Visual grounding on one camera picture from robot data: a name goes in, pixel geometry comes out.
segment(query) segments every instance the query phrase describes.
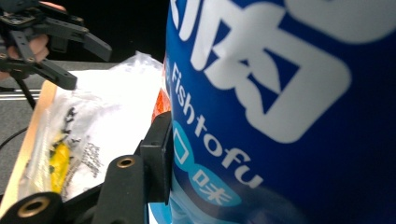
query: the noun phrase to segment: snack bag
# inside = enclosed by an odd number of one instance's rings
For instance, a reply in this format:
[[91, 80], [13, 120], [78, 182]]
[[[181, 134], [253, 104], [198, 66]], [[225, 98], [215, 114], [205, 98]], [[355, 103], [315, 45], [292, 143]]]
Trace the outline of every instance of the snack bag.
[[170, 1], [172, 223], [395, 223], [396, 1]]

